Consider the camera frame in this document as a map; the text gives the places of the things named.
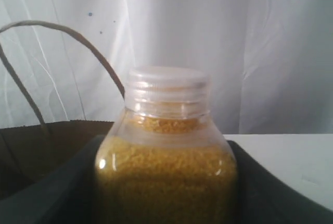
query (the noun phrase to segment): twisted paper handle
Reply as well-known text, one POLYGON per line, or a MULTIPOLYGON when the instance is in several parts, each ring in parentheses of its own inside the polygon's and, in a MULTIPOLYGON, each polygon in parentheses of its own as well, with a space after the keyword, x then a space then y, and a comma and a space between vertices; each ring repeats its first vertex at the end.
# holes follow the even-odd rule
MULTIPOLYGON (((117 74, 115 73, 113 68, 110 66, 108 61, 105 59, 105 57, 83 35, 81 35, 77 31, 72 30, 71 28, 66 27, 66 26, 62 26, 62 25, 59 25, 59 24, 56 24, 56 23, 50 23, 50 22, 44 22, 44 21, 34 21, 34 20, 26 20, 26 21, 19 21, 19 22, 10 23, 10 24, 5 25, 2 28, 0 28, 0 33, 4 32, 6 30, 9 30, 10 28, 14 28, 14 27, 18 27, 18 26, 43 26, 43 27, 46 27, 46 28, 49 28, 49 29, 59 30, 59 31, 62 31, 64 33, 67 33, 68 35, 70 35, 71 37, 73 37, 74 39, 76 39, 77 41, 82 43, 84 46, 86 46, 88 49, 91 50, 91 52, 96 56, 97 60, 103 65, 103 67, 109 73, 109 75, 113 79, 114 83, 116 84, 117 88, 119 89, 121 95, 124 98, 125 90, 124 90, 124 86, 122 85, 119 77, 117 76, 117 74)), ((14 68, 12 67, 10 62, 8 61, 8 59, 7 59, 7 57, 4 53, 4 50, 2 49, 1 44, 0 44, 0 59, 3 62, 5 68, 7 69, 10 76, 15 81, 16 85, 19 87, 22 94, 27 99, 29 105, 33 109, 35 115, 37 116, 39 122, 41 123, 42 130, 44 131, 45 135, 47 137, 50 137, 50 131, 47 128, 47 125, 45 124, 45 121, 43 119, 41 111, 38 109, 36 103, 32 99, 29 92, 26 90, 22 81, 20 80, 20 78, 16 74, 14 68)))

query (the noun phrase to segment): granular substance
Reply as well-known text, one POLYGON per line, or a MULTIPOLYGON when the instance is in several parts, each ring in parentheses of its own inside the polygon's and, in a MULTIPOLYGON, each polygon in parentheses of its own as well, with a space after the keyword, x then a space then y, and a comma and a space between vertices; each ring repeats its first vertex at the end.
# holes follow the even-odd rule
POLYGON ((193 139, 180 147, 107 137, 96 158, 96 223, 229 223, 236 200, 236 162, 219 143, 191 145, 196 130, 209 122, 128 119, 124 122, 138 129, 163 134, 165 143, 174 143, 175 133, 193 133, 193 139))

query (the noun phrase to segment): white plastic lid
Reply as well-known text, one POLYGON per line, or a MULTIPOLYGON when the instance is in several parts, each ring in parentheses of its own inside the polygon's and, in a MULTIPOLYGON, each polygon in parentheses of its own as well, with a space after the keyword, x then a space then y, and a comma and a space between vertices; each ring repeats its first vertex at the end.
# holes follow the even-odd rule
POLYGON ((146 66, 130 71, 125 88, 125 104, 200 103, 209 99, 208 75, 185 68, 146 66))

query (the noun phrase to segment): white backdrop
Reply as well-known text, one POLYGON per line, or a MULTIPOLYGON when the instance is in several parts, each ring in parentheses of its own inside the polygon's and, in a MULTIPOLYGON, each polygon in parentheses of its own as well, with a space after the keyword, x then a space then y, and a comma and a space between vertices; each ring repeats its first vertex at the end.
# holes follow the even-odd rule
MULTIPOLYGON (((123 82, 139 65, 210 73, 223 133, 333 133, 333 0, 0 0, 0 26, 25 19, 78 30, 123 82)), ((47 122, 116 119, 120 93, 84 46, 39 27, 0 41, 47 122)), ((0 128, 35 124, 0 65, 0 128)))

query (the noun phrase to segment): clear plastic jar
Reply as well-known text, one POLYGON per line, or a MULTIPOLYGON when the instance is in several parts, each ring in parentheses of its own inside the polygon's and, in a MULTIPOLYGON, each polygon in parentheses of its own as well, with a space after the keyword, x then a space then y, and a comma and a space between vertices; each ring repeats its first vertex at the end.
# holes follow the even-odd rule
POLYGON ((190 69, 130 72, 126 108, 95 162, 95 222, 224 224, 237 166, 209 114, 209 78, 190 69))

